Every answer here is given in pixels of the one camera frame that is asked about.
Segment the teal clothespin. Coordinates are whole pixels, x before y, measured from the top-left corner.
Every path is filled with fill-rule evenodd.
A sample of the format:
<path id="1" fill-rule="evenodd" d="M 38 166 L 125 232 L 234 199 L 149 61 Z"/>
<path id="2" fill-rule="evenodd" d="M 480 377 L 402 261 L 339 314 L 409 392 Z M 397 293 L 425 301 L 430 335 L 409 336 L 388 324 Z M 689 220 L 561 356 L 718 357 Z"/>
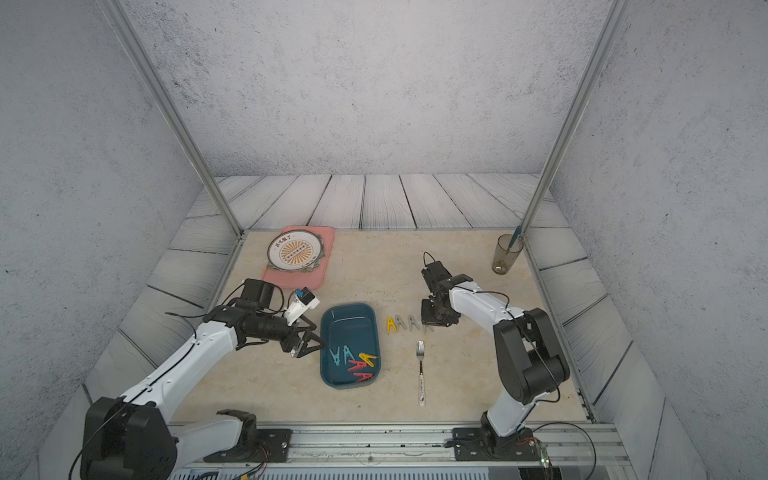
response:
<path id="1" fill-rule="evenodd" d="M 347 345 L 344 345 L 342 349 L 343 349 L 343 360 L 345 364 L 351 363 L 352 361 L 355 360 L 355 356 L 352 350 Z"/>
<path id="2" fill-rule="evenodd" d="M 340 366 L 341 365 L 341 348 L 337 346 L 335 350 L 330 351 L 330 355 L 334 365 Z"/>

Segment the teal plastic storage box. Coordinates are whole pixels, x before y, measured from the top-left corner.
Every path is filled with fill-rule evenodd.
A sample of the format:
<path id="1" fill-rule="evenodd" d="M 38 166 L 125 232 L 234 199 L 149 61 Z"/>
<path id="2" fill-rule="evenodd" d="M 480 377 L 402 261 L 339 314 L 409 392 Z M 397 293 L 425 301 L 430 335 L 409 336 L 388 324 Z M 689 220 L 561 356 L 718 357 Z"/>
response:
<path id="1" fill-rule="evenodd" d="M 327 346 L 320 356 L 320 376 L 323 382 L 334 389 L 351 389 L 372 384 L 381 371 L 381 353 L 376 314 L 366 303 L 338 305 L 326 310 L 321 319 L 321 337 Z M 375 355 L 376 366 L 356 371 L 349 371 L 350 364 L 343 360 L 342 347 L 347 345 L 355 360 L 361 361 L 360 353 Z M 341 348 L 341 365 L 335 366 L 330 351 Z M 356 383 L 354 372 L 370 372 L 374 378 Z"/>

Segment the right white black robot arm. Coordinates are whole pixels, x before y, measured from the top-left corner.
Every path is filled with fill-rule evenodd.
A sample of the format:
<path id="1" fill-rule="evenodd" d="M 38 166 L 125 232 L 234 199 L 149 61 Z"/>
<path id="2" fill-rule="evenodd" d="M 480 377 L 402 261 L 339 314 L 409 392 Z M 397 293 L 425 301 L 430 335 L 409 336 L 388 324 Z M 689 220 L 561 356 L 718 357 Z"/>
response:
<path id="1" fill-rule="evenodd" d="M 466 316 L 493 336 L 502 391 L 481 417 L 487 441 L 519 436 L 535 406 L 571 376 L 553 321 L 542 309 L 514 307 L 507 295 L 452 275 L 440 261 L 427 263 L 421 274 L 429 289 L 421 301 L 423 325 L 451 327 Z"/>

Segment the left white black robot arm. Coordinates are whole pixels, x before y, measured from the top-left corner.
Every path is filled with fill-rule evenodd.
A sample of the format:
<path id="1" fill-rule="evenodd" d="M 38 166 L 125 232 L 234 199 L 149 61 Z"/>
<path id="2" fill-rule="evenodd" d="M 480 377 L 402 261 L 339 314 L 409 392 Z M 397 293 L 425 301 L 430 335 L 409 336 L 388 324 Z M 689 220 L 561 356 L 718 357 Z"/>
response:
<path id="1" fill-rule="evenodd" d="M 209 312 L 191 338 L 155 371 L 116 398 L 102 397 L 87 411 L 83 442 L 70 475 L 83 479 L 168 479 L 200 459 L 249 462 L 244 478 L 262 470 L 272 452 L 259 439 L 255 415 L 224 409 L 210 421 L 174 428 L 172 417 L 205 375 L 231 352 L 270 341 L 301 358 L 322 349 L 306 312 L 319 300 L 297 290 L 285 306 L 271 307 L 276 285 L 247 279 Z"/>

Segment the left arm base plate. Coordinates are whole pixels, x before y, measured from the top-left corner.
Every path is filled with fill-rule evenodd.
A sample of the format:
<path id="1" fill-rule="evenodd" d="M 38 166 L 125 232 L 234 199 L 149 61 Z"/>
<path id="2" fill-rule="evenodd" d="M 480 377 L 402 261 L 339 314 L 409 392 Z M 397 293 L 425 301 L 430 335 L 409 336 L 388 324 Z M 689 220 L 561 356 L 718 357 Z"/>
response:
<path id="1" fill-rule="evenodd" d="M 291 429 L 251 429 L 234 447 L 208 455 L 203 462 L 286 463 L 292 434 Z"/>

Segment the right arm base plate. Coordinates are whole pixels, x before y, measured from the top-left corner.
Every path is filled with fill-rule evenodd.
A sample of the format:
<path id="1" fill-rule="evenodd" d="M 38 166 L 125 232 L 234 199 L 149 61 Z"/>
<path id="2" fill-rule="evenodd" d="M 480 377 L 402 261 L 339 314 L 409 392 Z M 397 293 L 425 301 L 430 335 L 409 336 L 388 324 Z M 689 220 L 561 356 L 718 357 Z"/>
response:
<path id="1" fill-rule="evenodd" d="M 539 462 L 537 440 L 529 428 L 506 437 L 485 428 L 454 428 L 445 448 L 452 449 L 460 462 Z"/>

